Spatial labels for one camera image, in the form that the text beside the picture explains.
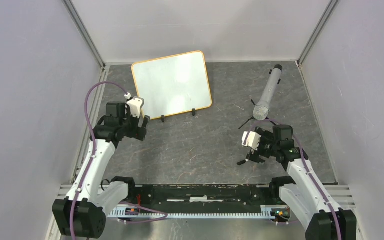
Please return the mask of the white whiteboard with yellow frame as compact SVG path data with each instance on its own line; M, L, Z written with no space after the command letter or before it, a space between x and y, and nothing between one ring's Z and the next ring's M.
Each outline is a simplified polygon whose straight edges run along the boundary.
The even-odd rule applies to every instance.
M212 106L205 55L200 50L135 62L131 65L141 113L152 120Z

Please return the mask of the silver microphone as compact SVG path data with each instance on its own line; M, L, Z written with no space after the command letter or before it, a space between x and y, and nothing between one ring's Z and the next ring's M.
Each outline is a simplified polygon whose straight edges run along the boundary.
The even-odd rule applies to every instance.
M274 66L270 73L267 84L263 90L261 98L254 106L253 117L258 121L265 120L270 113L271 101L274 97L277 86L280 84L282 70L282 65L276 64Z

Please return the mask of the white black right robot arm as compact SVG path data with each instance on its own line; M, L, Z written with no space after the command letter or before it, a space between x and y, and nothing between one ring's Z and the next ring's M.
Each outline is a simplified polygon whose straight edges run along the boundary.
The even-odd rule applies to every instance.
M305 229L307 240L357 239L357 217L340 206L322 184L292 126L275 124L268 131L257 125L242 135L241 144L250 152L238 165L262 163L270 157L281 164L288 176L272 179L269 199L286 203Z

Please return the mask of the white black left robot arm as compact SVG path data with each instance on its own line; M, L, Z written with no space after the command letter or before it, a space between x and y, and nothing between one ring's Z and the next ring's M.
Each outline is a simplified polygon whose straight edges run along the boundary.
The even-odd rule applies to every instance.
M93 128L88 152L71 189L56 199L52 212L63 236L98 239L104 232L108 215L123 201L137 198L131 177L115 177L103 192L101 181L111 157L123 138L144 141L149 116L142 117L145 102L133 97L127 102L109 102L106 113Z

